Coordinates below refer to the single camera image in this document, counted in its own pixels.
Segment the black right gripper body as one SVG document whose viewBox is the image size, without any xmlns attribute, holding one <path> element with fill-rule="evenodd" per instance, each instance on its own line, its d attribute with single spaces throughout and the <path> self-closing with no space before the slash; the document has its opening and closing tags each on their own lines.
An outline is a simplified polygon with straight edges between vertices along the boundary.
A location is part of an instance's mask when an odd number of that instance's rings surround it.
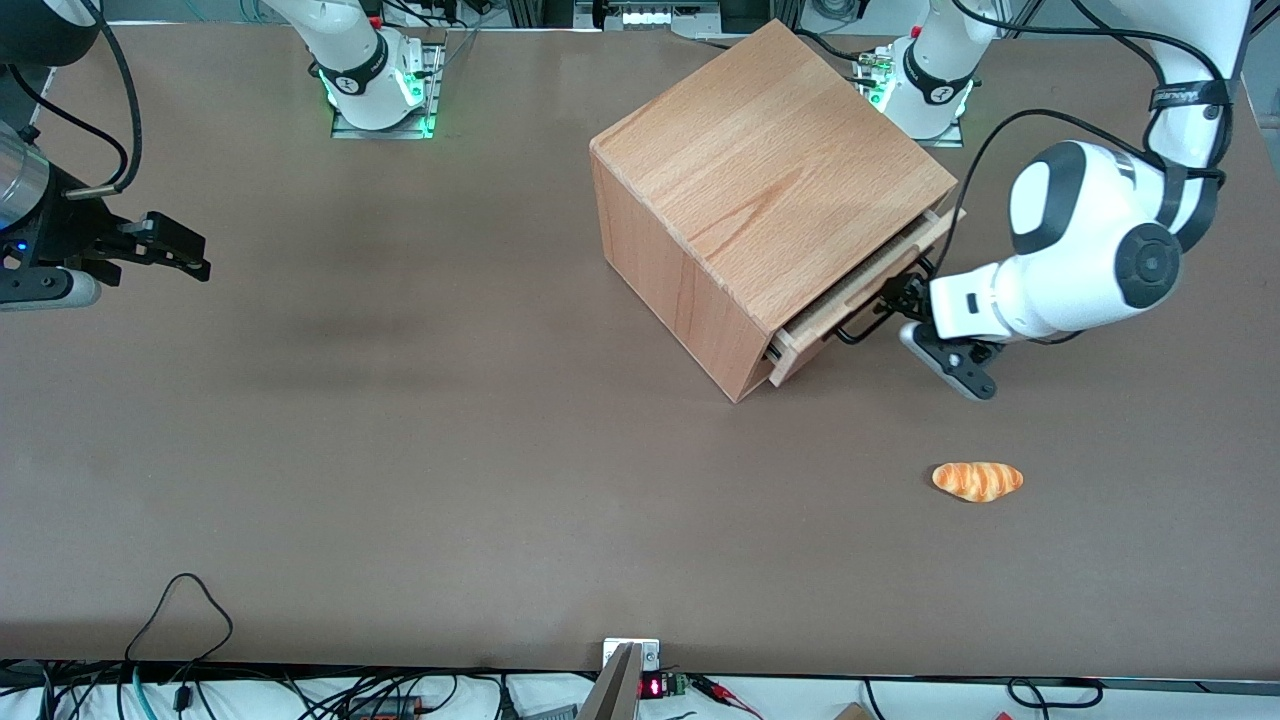
<svg viewBox="0 0 1280 720">
<path fill-rule="evenodd" d="M 110 261 L 113 252 L 99 243 L 113 242 L 123 219 L 101 199 L 64 197 L 65 191 L 83 187 L 84 183 L 52 167 L 36 208 L 3 231 L 3 260 L 14 259 L 22 266 L 64 266 L 91 277 L 122 275 L 122 269 Z"/>
</svg>

